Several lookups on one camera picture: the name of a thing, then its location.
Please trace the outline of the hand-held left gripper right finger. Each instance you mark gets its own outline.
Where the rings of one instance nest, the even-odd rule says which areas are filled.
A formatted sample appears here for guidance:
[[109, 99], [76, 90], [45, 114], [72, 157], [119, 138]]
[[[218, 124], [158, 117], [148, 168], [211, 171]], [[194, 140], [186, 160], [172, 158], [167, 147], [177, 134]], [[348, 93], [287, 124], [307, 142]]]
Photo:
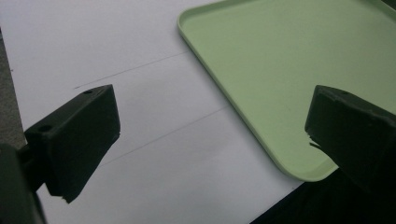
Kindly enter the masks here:
[[317, 85], [304, 129], [361, 189], [396, 195], [396, 115], [350, 92]]

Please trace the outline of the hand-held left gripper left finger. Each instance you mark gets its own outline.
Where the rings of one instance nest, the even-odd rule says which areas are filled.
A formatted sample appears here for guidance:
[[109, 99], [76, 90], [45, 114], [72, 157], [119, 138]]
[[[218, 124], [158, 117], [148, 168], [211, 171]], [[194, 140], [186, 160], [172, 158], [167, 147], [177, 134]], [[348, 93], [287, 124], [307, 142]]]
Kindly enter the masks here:
[[19, 156], [29, 188], [45, 185], [50, 195], [73, 202], [120, 137], [113, 87], [82, 92], [24, 135], [27, 145]]

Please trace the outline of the light green plastic tray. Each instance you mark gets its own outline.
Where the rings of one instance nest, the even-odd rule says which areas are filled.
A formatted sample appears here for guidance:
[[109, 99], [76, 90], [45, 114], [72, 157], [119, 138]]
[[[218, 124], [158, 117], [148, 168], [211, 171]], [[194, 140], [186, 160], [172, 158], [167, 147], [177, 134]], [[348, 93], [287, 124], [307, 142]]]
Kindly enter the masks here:
[[382, 0], [222, 0], [177, 25], [286, 175], [319, 181], [337, 168], [304, 130], [317, 85], [396, 114], [396, 9]]

